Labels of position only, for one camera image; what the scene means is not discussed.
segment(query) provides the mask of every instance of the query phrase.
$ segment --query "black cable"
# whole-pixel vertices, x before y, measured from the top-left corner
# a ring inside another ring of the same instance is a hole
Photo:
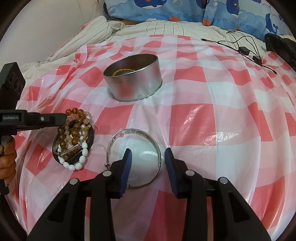
[[[237,48],[239,48],[239,42],[238,42],[238,40],[236,39],[236,37],[235,37],[230,31],[228,31],[226,34],[231,34],[231,36],[234,37],[234,39],[235,39],[235,41],[236,41],[236,43],[237,43]]]
[[[212,41],[212,40],[208,40],[208,39],[201,39],[201,40],[202,40],[202,41],[208,41],[208,42],[216,43],[216,44],[220,44],[220,45],[223,45],[223,46],[228,47],[228,48],[230,48],[230,49],[233,49],[234,51],[240,53],[243,57],[245,57],[245,58],[247,58],[248,60],[252,61],[253,63],[257,64],[255,61],[253,61],[252,59],[250,59],[250,58],[248,58],[247,56],[243,55],[241,52],[239,52],[238,50],[236,50],[236,49],[233,48],[233,47],[230,47],[230,46],[228,46],[228,45],[225,45],[225,44],[219,43],[219,41],[216,42],[216,41]],[[268,67],[268,66],[265,66],[265,65],[263,65],[263,64],[257,64],[257,65],[259,65],[259,66],[261,66],[261,67],[265,67],[265,68],[267,68],[267,69],[270,69],[274,74],[277,74],[277,72],[276,72],[275,70],[273,70],[272,68],[270,68],[270,67]]]
[[[235,33],[240,33],[240,34],[242,34],[242,35],[246,38],[246,40],[249,42],[249,44],[251,44],[251,45],[253,46],[254,50],[255,50],[255,47],[254,47],[254,45],[255,45],[255,46],[256,46],[256,49],[257,49],[256,54],[257,54],[258,57],[261,59],[261,56],[260,56],[259,50],[258,50],[257,45],[256,45],[256,43],[255,43],[255,41],[254,41],[254,39],[253,39],[252,36],[244,35],[242,32],[235,31],[235,30],[229,30],[229,31],[228,31],[228,33],[231,33],[231,32],[235,32]],[[253,40],[254,45],[253,45],[253,44],[247,39],[247,37],[249,37],[249,38],[251,38],[251,39]]]

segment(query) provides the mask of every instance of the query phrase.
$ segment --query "wire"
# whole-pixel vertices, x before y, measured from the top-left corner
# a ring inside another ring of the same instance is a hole
[[[231,36],[234,37],[234,39],[237,43],[237,48],[239,48],[239,42],[237,41],[236,37],[230,31],[228,31],[226,34],[231,34]]]
[[[254,47],[254,45],[255,45],[255,46],[256,46],[256,50],[257,50],[256,54],[257,54],[258,57],[261,59],[261,56],[260,56],[259,50],[258,50],[257,45],[256,45],[256,43],[255,43],[255,41],[254,41],[254,39],[253,39],[252,36],[244,35],[242,32],[235,31],[235,30],[229,30],[229,31],[228,31],[228,33],[231,33],[231,32],[235,32],[235,33],[240,33],[240,34],[242,34],[242,35],[246,38],[246,40],[249,42],[249,44],[251,44],[251,45],[253,46],[254,50],[255,50],[255,47]],[[253,45],[253,44],[247,39],[247,37],[249,37],[249,38],[251,38],[251,39],[253,40],[254,45]]]
[[[95,3],[96,3],[96,2],[93,3],[93,10],[92,10],[92,13],[91,13],[91,17],[92,17],[92,15],[94,14],[94,5],[95,5]]]
[[[219,43],[220,41],[216,42],[216,41],[212,41],[212,40],[208,40],[208,39],[201,39],[201,40],[202,40],[202,41],[208,41],[208,42],[216,43],[216,44],[220,44],[220,45],[223,45],[223,46],[228,47],[228,48],[230,48],[230,49],[233,49],[234,51],[240,53],[243,57],[245,57],[245,58],[247,58],[248,60],[250,60],[250,61],[254,62],[255,64],[257,64],[254,60],[252,60],[252,59],[250,59],[249,57],[243,55],[243,54],[242,54],[241,52],[239,52],[237,49],[235,49],[235,48],[233,48],[233,47],[231,47],[231,46],[228,46],[228,45],[225,45],[225,44]],[[265,66],[265,65],[263,65],[263,64],[257,64],[257,65],[259,65],[259,66],[261,66],[261,67],[265,67],[265,68],[267,68],[267,69],[270,69],[274,74],[277,74],[277,72],[276,72],[275,70],[273,70],[272,68],[270,68],[270,67],[268,67],[268,66]]]

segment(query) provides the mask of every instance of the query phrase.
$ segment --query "white wall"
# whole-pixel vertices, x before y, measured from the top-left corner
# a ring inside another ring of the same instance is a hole
[[[97,0],[32,0],[18,14],[0,42],[0,70],[44,61],[74,36],[75,31],[102,15]]]

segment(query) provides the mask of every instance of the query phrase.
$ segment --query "bed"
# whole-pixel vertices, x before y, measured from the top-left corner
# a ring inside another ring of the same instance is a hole
[[[272,240],[277,240],[296,210],[296,73],[280,57],[267,53],[264,42],[254,37],[265,65],[277,75],[227,47],[200,40],[234,42],[242,35],[251,36],[202,23],[156,20],[129,25],[101,16],[46,61],[23,65],[26,88],[19,109],[64,112],[80,104],[94,113],[97,128],[89,160],[78,172],[53,160],[53,129],[22,132],[15,137],[17,178],[7,200],[26,232],[32,230],[69,179],[86,180],[105,170],[105,151],[116,130],[138,128],[150,133],[162,152],[170,146],[176,158],[203,177],[227,176]],[[238,44],[256,52],[250,42],[242,38]],[[237,48],[237,43],[228,44]],[[188,47],[201,54],[189,54]],[[88,81],[100,76],[108,64],[143,51],[159,56],[164,81],[161,91],[139,103],[122,104],[110,97],[101,80],[93,95],[89,94],[95,87]],[[94,67],[100,72],[78,80]],[[180,71],[188,68],[198,71],[198,79]],[[116,118],[125,122],[108,123]],[[204,134],[195,138],[190,132]],[[174,198],[162,165],[149,186],[128,190],[122,200],[112,202],[117,240],[181,240],[185,206],[186,202]],[[88,212],[87,205],[86,240]],[[212,222],[210,218],[209,240],[213,239]]]

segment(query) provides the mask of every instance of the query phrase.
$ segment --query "metal screw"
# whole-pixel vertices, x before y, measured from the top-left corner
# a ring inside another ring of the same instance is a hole
[[[188,169],[188,170],[185,172],[185,174],[186,174],[187,176],[193,176],[193,175],[194,175],[194,171]]]
[[[220,178],[220,182],[221,182],[222,184],[226,184],[226,183],[228,183],[228,179],[225,178],[225,177],[222,177],[222,178]]]
[[[109,177],[109,176],[111,176],[111,174],[112,174],[112,172],[109,171],[109,170],[103,172],[103,176],[104,176],[104,177]]]
[[[75,185],[77,182],[78,182],[78,179],[77,179],[77,178],[72,178],[72,179],[70,180],[70,184],[71,184],[71,185]]]

